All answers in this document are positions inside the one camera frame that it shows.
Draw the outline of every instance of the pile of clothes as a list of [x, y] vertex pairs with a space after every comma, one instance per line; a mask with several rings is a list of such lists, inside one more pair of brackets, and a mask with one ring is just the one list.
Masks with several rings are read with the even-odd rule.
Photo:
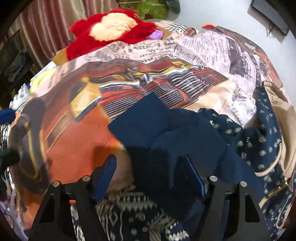
[[[24, 226], [51, 182], [76, 182], [113, 154], [117, 168], [96, 206], [110, 240], [191, 239], [204, 202], [190, 163], [245, 181], [276, 240], [296, 189], [296, 111], [268, 57], [222, 27], [135, 14], [78, 21], [63, 65], [34, 80], [9, 138], [22, 151], [11, 172]], [[75, 205], [71, 212], [84, 240]]]
[[[205, 205], [188, 175], [188, 156], [226, 183], [246, 181], [277, 239], [296, 188], [294, 157], [283, 163], [282, 156], [282, 133], [290, 135], [289, 127], [280, 128], [277, 120], [287, 124], [285, 117], [295, 117], [295, 110], [279, 107], [285, 100], [272, 83], [263, 82], [256, 94], [258, 128], [243, 128], [213, 109], [170, 110], [153, 93], [112, 121], [109, 129], [131, 156], [135, 182], [96, 207], [108, 237], [178, 241], [194, 236]], [[290, 135], [286, 145], [295, 148], [293, 139]], [[77, 227], [75, 205], [71, 212]]]

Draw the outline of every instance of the white wall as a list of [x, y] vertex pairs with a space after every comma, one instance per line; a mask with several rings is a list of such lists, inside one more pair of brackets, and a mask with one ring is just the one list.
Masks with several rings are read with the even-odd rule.
[[259, 45], [278, 72], [290, 100], [296, 105], [296, 40], [290, 31], [287, 36], [275, 31], [279, 40], [271, 34], [267, 37], [269, 21], [256, 10], [249, 9], [251, 0], [179, 1], [181, 13], [174, 22], [196, 29], [211, 23], [238, 32]]

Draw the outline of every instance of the bed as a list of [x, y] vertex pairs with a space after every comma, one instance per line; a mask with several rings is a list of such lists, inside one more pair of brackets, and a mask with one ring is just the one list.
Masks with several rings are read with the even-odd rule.
[[[289, 165], [285, 159], [276, 163], [286, 175], [283, 183], [270, 181], [268, 174], [261, 176], [281, 189], [275, 195], [274, 189], [266, 189], [267, 200], [261, 203], [276, 240], [294, 198], [296, 144], [287, 133], [296, 126], [296, 113], [272, 63], [259, 46], [228, 29], [196, 30], [165, 20], [156, 24], [170, 35], [134, 45], [115, 42], [64, 61], [31, 94], [12, 124], [8, 143], [21, 153], [19, 164], [10, 169], [20, 229], [30, 229], [53, 181], [75, 182], [102, 165], [109, 154], [118, 160], [109, 192], [133, 183], [129, 155], [107, 126], [149, 93], [168, 108], [214, 109], [242, 128], [260, 128], [255, 89], [268, 81], [276, 89], [274, 101], [283, 103], [277, 107], [286, 115], [279, 120], [280, 142], [286, 144], [289, 159]], [[271, 196], [278, 199], [270, 201]], [[83, 240], [74, 206], [71, 211], [76, 236]]]

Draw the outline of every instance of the green plush toy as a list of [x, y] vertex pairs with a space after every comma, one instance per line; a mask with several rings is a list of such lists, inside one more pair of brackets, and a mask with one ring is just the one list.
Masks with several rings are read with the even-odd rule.
[[179, 0], [119, 0], [119, 7], [137, 10], [139, 18], [145, 19], [167, 19], [168, 9], [174, 13], [180, 13]]

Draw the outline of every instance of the navy blue fabric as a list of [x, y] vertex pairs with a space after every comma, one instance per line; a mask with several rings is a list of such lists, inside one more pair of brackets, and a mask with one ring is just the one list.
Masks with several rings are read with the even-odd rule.
[[200, 174], [197, 173], [195, 167], [192, 165], [192, 162], [187, 155], [185, 156], [185, 160], [183, 161], [183, 167], [186, 173], [186, 177], [192, 183], [194, 189], [197, 192], [196, 196], [200, 196], [201, 198], [206, 199], [206, 184], [204, 183]]
[[107, 193], [107, 189], [109, 187], [109, 184], [111, 182], [111, 179], [115, 173], [117, 165], [117, 159], [113, 155], [108, 164], [106, 165], [103, 173], [101, 174], [100, 179], [96, 183], [96, 188], [94, 192], [94, 201], [96, 203], [99, 203], [103, 200]]
[[194, 233], [204, 207], [186, 178], [180, 156], [189, 154], [197, 166], [224, 182], [246, 181], [257, 201], [263, 197], [253, 170], [199, 113], [169, 110], [149, 94], [110, 123], [109, 129], [131, 156], [136, 186], [182, 222], [189, 234]]

